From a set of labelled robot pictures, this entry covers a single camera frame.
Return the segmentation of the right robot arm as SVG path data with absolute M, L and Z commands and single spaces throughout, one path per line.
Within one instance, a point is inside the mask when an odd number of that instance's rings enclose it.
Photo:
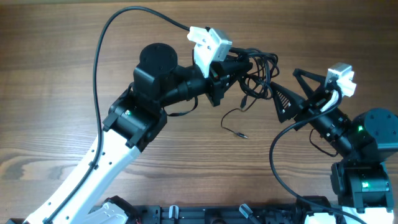
M 291 90 L 271 83 L 273 100 L 281 123 L 295 123 L 281 131 L 280 139 L 291 129 L 310 124 L 342 160 L 331 166 L 331 185 L 338 204 L 326 197 L 300 196 L 292 214 L 294 223 L 393 223 L 394 198 L 385 161 L 397 152 L 397 115 L 374 108 L 349 119 L 339 110 L 344 97 L 354 95 L 354 71 L 347 64 L 336 64 L 325 77 L 301 69 L 293 73 L 303 98 Z

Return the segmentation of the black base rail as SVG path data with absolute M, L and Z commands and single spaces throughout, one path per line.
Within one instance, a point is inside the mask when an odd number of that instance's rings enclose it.
M 118 205 L 106 202 L 93 210 L 84 223 L 214 224 L 214 223 L 345 223 L 331 212 L 297 204 L 250 207 L 169 207 Z

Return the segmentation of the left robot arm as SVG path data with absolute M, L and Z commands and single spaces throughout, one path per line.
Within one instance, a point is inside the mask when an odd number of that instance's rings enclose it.
M 95 203 L 116 176 L 134 162 L 167 123 L 165 111 L 181 101 L 206 95 L 218 106 L 228 88 L 252 69 L 249 51 L 198 46 L 193 64 L 178 64 L 167 44 L 145 47 L 133 82 L 110 106 L 88 153 L 57 191 L 26 223 L 127 223 L 136 214 L 114 200 Z

